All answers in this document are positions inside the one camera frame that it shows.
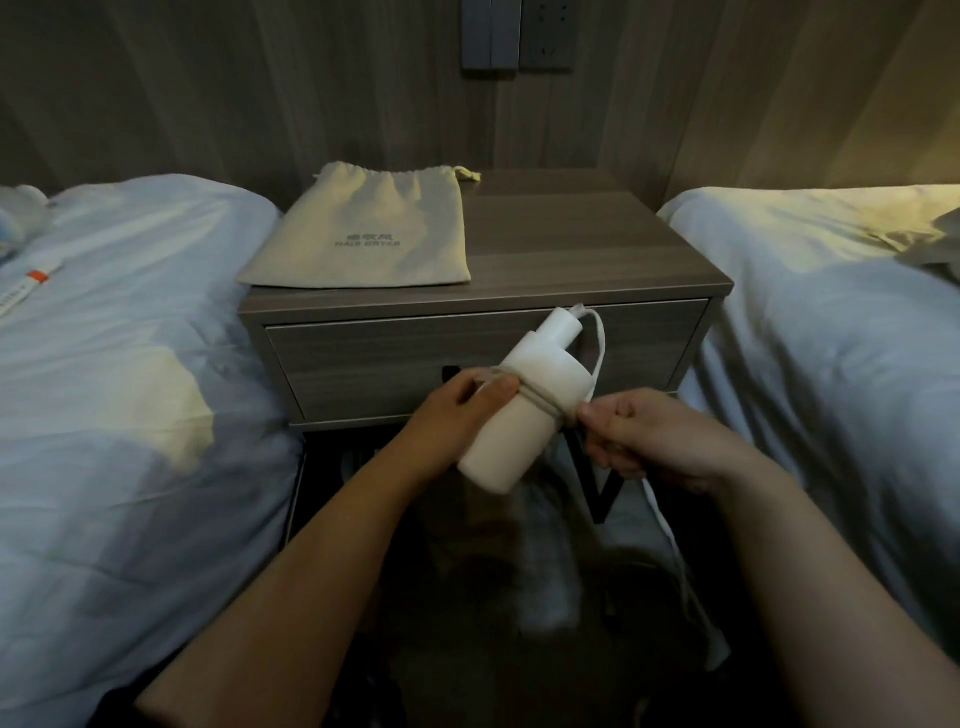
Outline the grey nightstand drawer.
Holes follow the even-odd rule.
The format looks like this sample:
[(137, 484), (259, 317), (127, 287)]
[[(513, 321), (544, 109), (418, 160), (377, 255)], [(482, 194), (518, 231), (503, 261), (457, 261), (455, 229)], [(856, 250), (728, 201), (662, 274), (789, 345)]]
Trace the grey nightstand drawer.
[[(597, 395), (670, 389), (706, 299), (597, 307), (606, 356)], [(309, 428), (411, 415), (452, 368), (498, 365), (547, 309), (271, 325), (267, 338)]]

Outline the person's right forearm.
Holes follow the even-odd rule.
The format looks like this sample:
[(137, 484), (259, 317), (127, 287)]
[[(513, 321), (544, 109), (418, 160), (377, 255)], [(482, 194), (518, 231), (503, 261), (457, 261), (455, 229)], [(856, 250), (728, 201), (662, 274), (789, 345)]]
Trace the person's right forearm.
[(789, 473), (745, 446), (704, 476), (806, 725), (960, 728), (960, 666)]

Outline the black metal nightstand leg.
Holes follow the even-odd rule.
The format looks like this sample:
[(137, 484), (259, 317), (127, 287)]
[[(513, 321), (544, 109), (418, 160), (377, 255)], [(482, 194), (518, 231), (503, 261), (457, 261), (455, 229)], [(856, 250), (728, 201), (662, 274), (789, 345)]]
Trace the black metal nightstand leg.
[(601, 484), (595, 472), (594, 461), (585, 449), (586, 437), (575, 428), (565, 428), (561, 435), (568, 448), (592, 523), (602, 526), (606, 524), (625, 480), (621, 474), (610, 470)]

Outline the white hair dryer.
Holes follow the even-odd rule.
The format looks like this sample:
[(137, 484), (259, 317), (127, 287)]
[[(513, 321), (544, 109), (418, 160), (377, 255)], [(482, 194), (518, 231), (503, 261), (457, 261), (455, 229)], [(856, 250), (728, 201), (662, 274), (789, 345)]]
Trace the white hair dryer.
[[(598, 354), (592, 370), (570, 353), (595, 322)], [(458, 461), (462, 476), (494, 495), (508, 494), (562, 429), (575, 424), (580, 405), (589, 403), (606, 356), (606, 332), (595, 309), (582, 304), (555, 308), (510, 350), (494, 374), (519, 378), (516, 398), (483, 427)]]

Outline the bed with white duvet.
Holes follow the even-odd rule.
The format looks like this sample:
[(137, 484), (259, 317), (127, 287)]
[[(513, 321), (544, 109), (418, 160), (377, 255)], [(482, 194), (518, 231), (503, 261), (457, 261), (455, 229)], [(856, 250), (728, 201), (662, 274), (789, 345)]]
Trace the bed with white duvet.
[(241, 323), (282, 213), (165, 175), (66, 190), (0, 266), (0, 728), (83, 728), (277, 552), (301, 453)]
[(679, 387), (800, 483), (960, 662), (960, 184), (704, 187), (657, 213), (733, 281)]

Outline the white tube with orange band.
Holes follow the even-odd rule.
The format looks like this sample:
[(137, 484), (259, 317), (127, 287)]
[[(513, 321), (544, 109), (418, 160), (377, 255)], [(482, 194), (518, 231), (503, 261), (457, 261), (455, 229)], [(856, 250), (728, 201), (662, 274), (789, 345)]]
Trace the white tube with orange band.
[(5, 318), (24, 303), (42, 285), (64, 265), (62, 260), (39, 263), (25, 273), (18, 282), (0, 293), (0, 319)]

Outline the beige drawstring bag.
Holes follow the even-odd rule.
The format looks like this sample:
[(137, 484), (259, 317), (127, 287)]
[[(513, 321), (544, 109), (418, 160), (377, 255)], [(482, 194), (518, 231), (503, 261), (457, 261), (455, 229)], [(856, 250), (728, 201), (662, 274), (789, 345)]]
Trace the beige drawstring bag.
[(463, 166), (395, 173), (326, 164), (237, 281), (309, 290), (467, 284), (460, 184), (481, 180)]

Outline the grey wall switch panel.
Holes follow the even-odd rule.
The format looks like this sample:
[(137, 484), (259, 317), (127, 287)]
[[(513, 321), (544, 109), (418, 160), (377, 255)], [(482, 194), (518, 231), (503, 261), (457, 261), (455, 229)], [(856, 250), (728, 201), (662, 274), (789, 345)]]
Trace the grey wall switch panel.
[(523, 0), (460, 0), (462, 70), (519, 71), (522, 5)]

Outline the grey wall power outlet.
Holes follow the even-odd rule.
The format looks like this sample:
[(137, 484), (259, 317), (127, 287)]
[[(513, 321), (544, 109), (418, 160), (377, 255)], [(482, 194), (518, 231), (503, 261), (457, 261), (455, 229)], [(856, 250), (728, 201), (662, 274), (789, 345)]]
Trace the grey wall power outlet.
[(573, 70), (581, 0), (522, 0), (519, 69)]

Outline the grey wooden nightstand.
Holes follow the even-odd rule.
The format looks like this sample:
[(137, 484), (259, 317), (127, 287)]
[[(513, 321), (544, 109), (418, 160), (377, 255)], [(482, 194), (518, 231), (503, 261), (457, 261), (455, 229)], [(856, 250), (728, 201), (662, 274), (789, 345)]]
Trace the grey wooden nightstand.
[(463, 182), (468, 284), (309, 290), (252, 287), (239, 315), (305, 446), (290, 514), (296, 535), (340, 490), (348, 454), (372, 455), (409, 418), (309, 427), (267, 338), (270, 326), (706, 300), (675, 395), (733, 282), (610, 175), (499, 170)]

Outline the person's left hand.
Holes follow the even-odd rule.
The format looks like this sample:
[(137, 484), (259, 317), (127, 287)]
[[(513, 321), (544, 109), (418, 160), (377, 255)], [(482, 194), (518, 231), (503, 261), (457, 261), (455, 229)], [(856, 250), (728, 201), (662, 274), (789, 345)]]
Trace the person's left hand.
[(470, 449), (486, 424), (509, 402), (472, 402), (479, 375), (510, 375), (489, 369), (463, 370), (430, 394), (398, 437), (401, 459), (421, 483), (436, 480)]

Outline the person's right hand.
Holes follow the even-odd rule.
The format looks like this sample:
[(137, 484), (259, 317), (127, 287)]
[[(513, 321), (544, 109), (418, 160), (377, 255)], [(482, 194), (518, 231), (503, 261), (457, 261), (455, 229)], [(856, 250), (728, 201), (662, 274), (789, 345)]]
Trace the person's right hand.
[(594, 464), (626, 480), (663, 480), (699, 495), (746, 476), (762, 455), (737, 433), (678, 399), (638, 389), (602, 398), (636, 398), (636, 429), (588, 429), (585, 448)]

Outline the person's left forearm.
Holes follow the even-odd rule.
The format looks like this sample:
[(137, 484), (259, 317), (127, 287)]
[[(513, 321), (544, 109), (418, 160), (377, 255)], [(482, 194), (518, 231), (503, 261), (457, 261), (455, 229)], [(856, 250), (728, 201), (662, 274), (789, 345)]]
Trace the person's left forearm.
[(459, 454), (384, 448), (133, 702), (150, 728), (319, 728), (391, 540)]

